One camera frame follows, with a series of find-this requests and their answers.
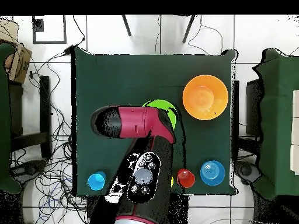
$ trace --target red cup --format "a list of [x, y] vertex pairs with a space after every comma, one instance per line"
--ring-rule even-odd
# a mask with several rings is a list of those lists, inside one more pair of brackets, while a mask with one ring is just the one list
[[184, 188], [191, 187], [195, 182], [195, 176], [188, 169], [180, 169], [176, 181]]

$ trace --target green tablecloth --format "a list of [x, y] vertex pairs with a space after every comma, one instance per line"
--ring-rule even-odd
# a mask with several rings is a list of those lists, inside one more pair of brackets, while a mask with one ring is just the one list
[[[90, 127], [92, 113], [107, 105], [142, 106], [151, 99], [168, 100], [176, 104], [182, 114], [186, 167], [196, 177], [194, 186], [185, 193], [235, 194], [230, 186], [230, 104], [216, 119], [200, 121], [190, 116], [182, 103], [183, 89], [188, 81], [204, 74], [216, 76], [225, 83], [230, 102], [231, 63], [235, 55], [234, 50], [221, 56], [90, 55], [76, 48], [72, 70], [75, 70], [73, 83], [76, 83], [77, 98], [77, 106], [73, 106], [77, 108], [77, 194], [105, 194], [131, 142], [130, 139], [96, 136]], [[180, 125], [176, 126], [175, 135], [178, 142], [174, 145], [172, 174], [176, 179], [178, 170], [183, 167]], [[225, 179], [220, 185], [208, 186], [200, 178], [201, 165], [208, 160], [217, 160], [225, 167]], [[87, 180], [99, 170], [106, 173], [106, 185], [94, 192]], [[175, 183], [172, 191], [177, 190], [179, 187]]]
[[21, 191], [20, 184], [9, 174], [11, 154], [11, 107], [9, 104], [8, 76], [4, 69], [5, 59], [15, 52], [7, 43], [0, 44], [0, 190], [12, 194]]
[[255, 184], [266, 199], [277, 195], [299, 195], [299, 176], [290, 170], [293, 91], [299, 89], [299, 57], [265, 50], [256, 67], [265, 96], [260, 103], [263, 142], [259, 168], [264, 174]]

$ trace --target green plate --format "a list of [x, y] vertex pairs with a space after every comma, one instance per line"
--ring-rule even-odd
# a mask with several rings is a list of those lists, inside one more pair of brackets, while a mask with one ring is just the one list
[[167, 115], [171, 120], [172, 129], [175, 129], [176, 116], [171, 110], [171, 109], [175, 109], [173, 104], [171, 104], [167, 100], [149, 100], [148, 102], [143, 104], [143, 107], [156, 107], [159, 109], [168, 110]]

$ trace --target orange bowl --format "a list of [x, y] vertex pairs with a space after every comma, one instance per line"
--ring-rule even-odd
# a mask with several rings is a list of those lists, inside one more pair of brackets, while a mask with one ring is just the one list
[[184, 107], [198, 120], [212, 120], [218, 117], [225, 110], [227, 103], [227, 88], [215, 76], [197, 76], [184, 88]]

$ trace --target blue cup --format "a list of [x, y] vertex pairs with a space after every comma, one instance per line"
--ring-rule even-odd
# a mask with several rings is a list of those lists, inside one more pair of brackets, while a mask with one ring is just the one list
[[106, 175], [103, 171], [98, 171], [88, 178], [88, 185], [93, 191], [101, 190], [105, 185]]
[[224, 166], [216, 160], [205, 162], [200, 169], [200, 177], [207, 185], [217, 186], [225, 177]]

